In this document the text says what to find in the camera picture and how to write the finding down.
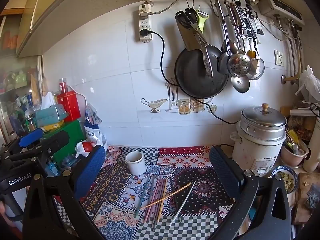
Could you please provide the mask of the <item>red tin box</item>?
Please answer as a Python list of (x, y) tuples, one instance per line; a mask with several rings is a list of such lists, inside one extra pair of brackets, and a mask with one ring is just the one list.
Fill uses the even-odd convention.
[(63, 105), (67, 112), (67, 117), (64, 118), (65, 122), (72, 122), (80, 118), (81, 114), (75, 91), (59, 94), (57, 96), (57, 102)]

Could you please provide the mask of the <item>blue white food bag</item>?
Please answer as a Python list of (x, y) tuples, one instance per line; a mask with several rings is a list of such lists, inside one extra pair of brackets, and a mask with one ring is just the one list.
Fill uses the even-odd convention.
[(102, 120), (97, 115), (96, 109), (91, 105), (87, 104), (85, 109), (85, 122), (84, 129), (87, 141), (89, 141), (93, 147), (95, 145), (103, 146), (105, 151), (108, 149), (108, 144), (104, 133), (100, 130), (99, 125)]

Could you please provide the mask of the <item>white power strip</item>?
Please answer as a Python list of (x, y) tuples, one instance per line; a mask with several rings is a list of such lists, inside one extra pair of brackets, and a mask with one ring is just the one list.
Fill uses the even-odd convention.
[(138, 19), (139, 19), (139, 40), (148, 43), (152, 40), (150, 33), (151, 27), (151, 5), (142, 4), (139, 6)]

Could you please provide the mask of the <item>colourful patchwork table mat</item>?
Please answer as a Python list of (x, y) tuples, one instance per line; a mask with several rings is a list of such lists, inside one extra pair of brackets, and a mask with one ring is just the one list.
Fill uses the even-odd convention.
[[(146, 172), (140, 176), (132, 175), (125, 162), (125, 156), (133, 151), (144, 154)], [(209, 146), (110, 146), (100, 172), (80, 203), (106, 239), (207, 239), (234, 204), (209, 161), (209, 151)], [(165, 196), (197, 181), (172, 226), (169, 224), (191, 186), (163, 201), (160, 218), (153, 226), (156, 204), (152, 205), (146, 223), (148, 208), (139, 210), (135, 218), (148, 177), (149, 187), (141, 207), (150, 204), (159, 178), (162, 184), (156, 200), (160, 199), (165, 178)]]

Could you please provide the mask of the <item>white ceramic utensil cup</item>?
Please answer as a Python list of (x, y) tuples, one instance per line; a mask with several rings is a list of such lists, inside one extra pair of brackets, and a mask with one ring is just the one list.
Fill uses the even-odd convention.
[(130, 173), (134, 176), (140, 176), (146, 172), (144, 154), (139, 151), (133, 151), (125, 156)]

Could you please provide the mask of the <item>green peeler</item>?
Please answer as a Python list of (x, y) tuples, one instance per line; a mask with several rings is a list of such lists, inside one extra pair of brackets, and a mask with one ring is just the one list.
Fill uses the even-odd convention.
[(199, 29), (203, 33), (204, 32), (204, 24), (205, 24), (206, 20), (208, 20), (209, 14), (200, 10), (200, 9), (197, 9), (196, 13), (198, 16), (197, 22), (198, 22)]

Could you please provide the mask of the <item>grey translucent chopstick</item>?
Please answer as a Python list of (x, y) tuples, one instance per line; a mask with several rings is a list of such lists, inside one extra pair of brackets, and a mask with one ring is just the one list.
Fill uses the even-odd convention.
[(184, 205), (186, 204), (186, 202), (187, 202), (187, 200), (188, 200), (189, 196), (191, 195), (192, 190), (193, 190), (193, 188), (194, 188), (194, 186), (195, 186), (196, 182), (197, 182), (197, 181), (194, 181), (193, 185), (191, 186), (191, 189), (189, 190), (188, 194), (186, 195), (186, 197), (185, 197), (185, 199), (184, 199), (183, 203), (181, 204), (180, 208), (178, 209), (178, 211), (176, 212), (176, 214), (175, 214), (175, 215), (174, 215), (174, 217), (172, 218), (172, 220), (171, 220), (171, 222), (170, 222), (169, 226), (172, 226), (172, 224), (175, 222), (176, 218), (179, 216), (179, 214), (180, 214), (180, 212), (182, 211), (182, 209), (183, 209)]

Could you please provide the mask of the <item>black scissors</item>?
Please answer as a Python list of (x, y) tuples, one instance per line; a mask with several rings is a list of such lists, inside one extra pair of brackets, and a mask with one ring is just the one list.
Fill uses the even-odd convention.
[(198, 29), (197, 14), (193, 8), (186, 8), (184, 11), (178, 11), (175, 18), (183, 27), (189, 29)]

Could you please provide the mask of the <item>red tomato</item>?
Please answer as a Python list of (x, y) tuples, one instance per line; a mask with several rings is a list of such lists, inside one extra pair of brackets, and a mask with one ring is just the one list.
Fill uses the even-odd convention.
[(93, 146), (90, 142), (83, 141), (82, 146), (83, 146), (84, 152), (91, 152), (93, 150)]

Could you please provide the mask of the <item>hanging cleaver knife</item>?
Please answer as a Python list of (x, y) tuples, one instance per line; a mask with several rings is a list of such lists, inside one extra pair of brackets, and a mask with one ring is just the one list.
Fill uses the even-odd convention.
[(198, 49), (202, 52), (206, 75), (213, 77), (213, 68), (208, 54), (208, 43), (200, 29), (185, 28), (176, 20), (187, 51)]

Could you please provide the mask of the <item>mauve chopstick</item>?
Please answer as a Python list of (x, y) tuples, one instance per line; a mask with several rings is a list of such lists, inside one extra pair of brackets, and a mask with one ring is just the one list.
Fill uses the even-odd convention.
[(155, 226), (160, 218), (161, 211), (162, 211), (162, 205), (163, 205), (163, 200), (162, 198), (165, 196), (165, 190), (167, 186), (167, 178), (164, 179), (164, 183), (161, 189), (161, 194), (160, 194), (160, 201), (156, 204), (156, 209), (155, 209), (155, 215), (153, 218), (152, 225)]

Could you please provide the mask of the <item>bowl with green vegetables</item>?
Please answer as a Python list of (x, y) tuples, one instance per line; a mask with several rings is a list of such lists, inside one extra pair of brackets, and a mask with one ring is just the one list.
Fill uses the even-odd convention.
[(287, 194), (296, 191), (298, 187), (298, 176), (292, 168), (285, 165), (279, 165), (272, 170), (269, 177), (271, 178), (275, 174), (279, 174), (284, 181)]

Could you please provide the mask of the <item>white rice cooker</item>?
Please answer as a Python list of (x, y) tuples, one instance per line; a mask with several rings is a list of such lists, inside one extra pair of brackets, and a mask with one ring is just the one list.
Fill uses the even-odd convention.
[(236, 131), (230, 134), (234, 141), (232, 159), (242, 170), (265, 176), (286, 139), (286, 124), (286, 118), (267, 103), (244, 108)]

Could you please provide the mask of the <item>orange wooden chopstick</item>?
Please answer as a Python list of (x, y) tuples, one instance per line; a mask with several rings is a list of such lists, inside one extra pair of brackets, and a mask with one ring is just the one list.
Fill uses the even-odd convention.
[[(177, 194), (178, 192), (188, 188), (189, 186), (191, 186), (191, 184), (192, 183), (188, 183), (188, 184), (184, 185), (183, 187), (181, 187), (180, 189), (174, 191), (173, 193), (167, 194), (166, 196), (154, 201), (151, 205), (157, 204), (157, 203), (162, 202), (163, 200), (165, 200), (167, 198), (170, 198), (171, 196)], [(145, 207), (141, 207), (140, 210), (146, 209), (148, 206), (149, 206), (149, 204), (147, 206), (145, 206)]]

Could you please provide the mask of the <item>green box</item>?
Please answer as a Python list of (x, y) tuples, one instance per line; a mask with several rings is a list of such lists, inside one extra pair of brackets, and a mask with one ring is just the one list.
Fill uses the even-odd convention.
[(68, 144), (52, 155), (53, 161), (55, 161), (59, 166), (62, 166), (62, 162), (65, 157), (75, 154), (75, 147), (77, 143), (86, 139), (79, 120), (67, 122), (60, 128), (54, 129), (50, 132), (45, 132), (43, 137), (48, 139), (61, 131), (64, 131), (64, 134), (68, 134)]

